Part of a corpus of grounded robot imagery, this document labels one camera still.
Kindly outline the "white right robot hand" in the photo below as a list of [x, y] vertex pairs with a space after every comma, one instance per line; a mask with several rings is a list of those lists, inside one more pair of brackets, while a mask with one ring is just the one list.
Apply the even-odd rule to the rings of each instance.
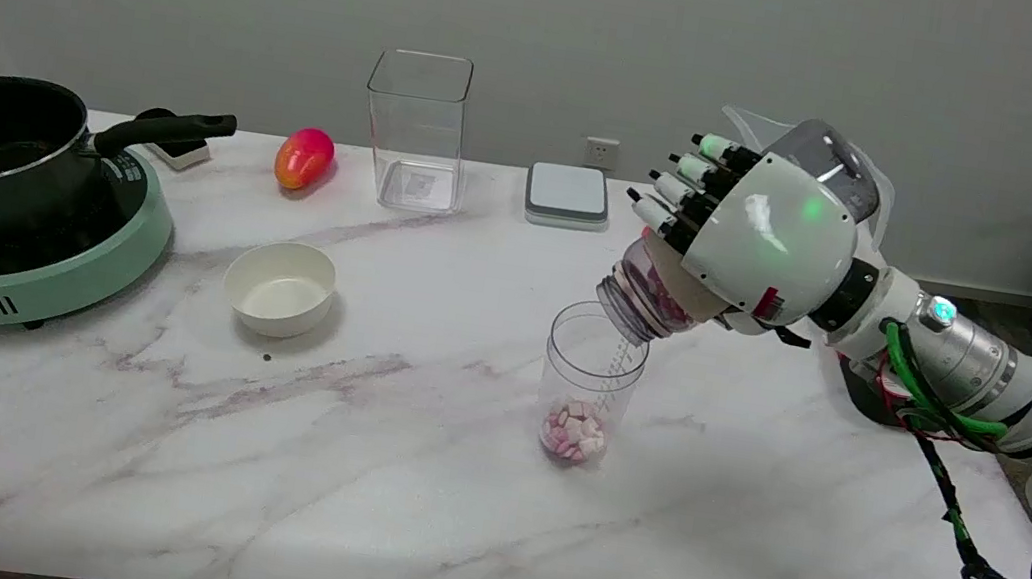
[[595, 295], [635, 344], [715, 321], [802, 347], [793, 324], [838, 328], [875, 286], [890, 176], [821, 119], [723, 112], [736, 140], [696, 134], [650, 190], [628, 189], [641, 236]]

